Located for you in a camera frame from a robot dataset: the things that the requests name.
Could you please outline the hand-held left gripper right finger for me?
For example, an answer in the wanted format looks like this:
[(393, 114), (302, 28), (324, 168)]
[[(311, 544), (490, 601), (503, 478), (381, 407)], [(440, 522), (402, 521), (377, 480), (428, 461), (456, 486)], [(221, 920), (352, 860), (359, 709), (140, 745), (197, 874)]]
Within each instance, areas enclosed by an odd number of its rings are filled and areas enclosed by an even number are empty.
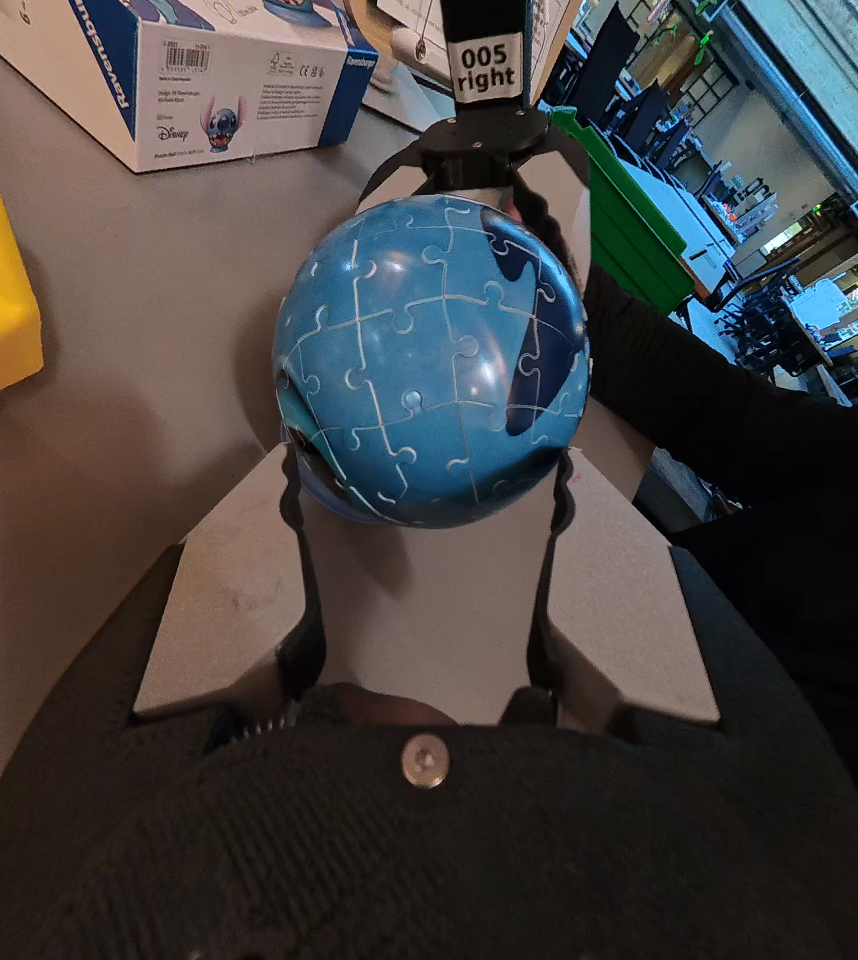
[(669, 541), (583, 452), (564, 450), (528, 643), (562, 729), (603, 735), (630, 711), (720, 720)]

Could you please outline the blue puzzle ball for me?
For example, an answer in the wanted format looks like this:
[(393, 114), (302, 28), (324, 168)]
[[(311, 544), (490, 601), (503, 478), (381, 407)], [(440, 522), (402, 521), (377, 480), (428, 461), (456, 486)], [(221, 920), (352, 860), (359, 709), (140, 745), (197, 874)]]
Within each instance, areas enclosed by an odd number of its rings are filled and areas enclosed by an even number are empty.
[(476, 199), (397, 198), (333, 229), (279, 308), (272, 370), (308, 494), (353, 522), (479, 522), (555, 469), (589, 395), (559, 258)]

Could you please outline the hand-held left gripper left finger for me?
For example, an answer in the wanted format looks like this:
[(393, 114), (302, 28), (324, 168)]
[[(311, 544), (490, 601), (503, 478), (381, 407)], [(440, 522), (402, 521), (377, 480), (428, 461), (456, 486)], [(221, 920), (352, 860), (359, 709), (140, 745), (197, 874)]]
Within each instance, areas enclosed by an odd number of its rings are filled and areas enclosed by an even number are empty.
[(316, 684), (327, 641), (301, 490), (281, 442), (184, 538), (135, 714), (229, 706), (272, 724)]

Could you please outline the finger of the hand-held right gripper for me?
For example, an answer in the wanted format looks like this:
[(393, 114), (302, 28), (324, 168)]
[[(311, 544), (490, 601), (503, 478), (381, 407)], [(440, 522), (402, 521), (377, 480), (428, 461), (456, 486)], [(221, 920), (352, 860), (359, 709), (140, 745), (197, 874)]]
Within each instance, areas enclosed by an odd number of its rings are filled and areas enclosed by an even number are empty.
[(558, 126), (511, 174), (514, 209), (521, 223), (567, 270), (573, 282), (591, 278), (591, 167), (583, 145)]
[(408, 145), (380, 164), (363, 188), (356, 213), (398, 199), (439, 194), (433, 177), (423, 168), (424, 158), (421, 145)]

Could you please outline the wooden instruction sign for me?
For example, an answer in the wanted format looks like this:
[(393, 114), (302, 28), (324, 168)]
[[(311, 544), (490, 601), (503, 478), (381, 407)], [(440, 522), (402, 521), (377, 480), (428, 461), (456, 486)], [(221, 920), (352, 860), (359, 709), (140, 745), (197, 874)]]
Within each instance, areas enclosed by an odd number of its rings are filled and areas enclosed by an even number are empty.
[(580, 2), (348, 2), (387, 66), (364, 102), (418, 133), (438, 122), (534, 109)]

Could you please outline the person's right forearm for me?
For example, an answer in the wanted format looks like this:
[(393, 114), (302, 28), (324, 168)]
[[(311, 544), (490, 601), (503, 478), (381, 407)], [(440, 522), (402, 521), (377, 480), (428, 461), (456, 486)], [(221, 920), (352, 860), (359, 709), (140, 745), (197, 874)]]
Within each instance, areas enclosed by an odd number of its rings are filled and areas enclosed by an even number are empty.
[(676, 542), (735, 605), (858, 599), (858, 408), (729, 363), (592, 265), (592, 396), (742, 506)]

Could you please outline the green plastic bin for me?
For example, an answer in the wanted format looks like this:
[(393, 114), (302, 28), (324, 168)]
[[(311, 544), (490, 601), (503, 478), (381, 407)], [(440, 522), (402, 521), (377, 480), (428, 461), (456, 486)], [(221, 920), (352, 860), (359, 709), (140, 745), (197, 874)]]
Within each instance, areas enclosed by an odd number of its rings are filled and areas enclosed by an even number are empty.
[(590, 167), (592, 262), (622, 289), (670, 314), (695, 291), (684, 264), (684, 238), (642, 190), (593, 126), (577, 120), (573, 106), (551, 109), (555, 126), (576, 139)]

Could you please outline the white table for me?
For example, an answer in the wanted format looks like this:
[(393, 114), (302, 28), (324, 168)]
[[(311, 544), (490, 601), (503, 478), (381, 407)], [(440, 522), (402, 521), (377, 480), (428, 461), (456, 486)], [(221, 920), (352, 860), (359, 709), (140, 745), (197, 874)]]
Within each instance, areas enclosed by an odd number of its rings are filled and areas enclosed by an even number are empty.
[(694, 195), (632, 163), (621, 163), (684, 241), (679, 260), (694, 280), (698, 300), (707, 304), (728, 275), (727, 266), (731, 264), (735, 246)]

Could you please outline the white puzzle box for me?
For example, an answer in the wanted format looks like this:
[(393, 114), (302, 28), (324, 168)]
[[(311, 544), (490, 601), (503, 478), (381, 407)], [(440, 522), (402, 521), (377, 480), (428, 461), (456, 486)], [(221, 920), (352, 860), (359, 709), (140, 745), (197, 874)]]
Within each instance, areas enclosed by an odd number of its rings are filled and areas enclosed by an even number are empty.
[(378, 62), (310, 1), (0, 1), (0, 57), (134, 173), (342, 144)]

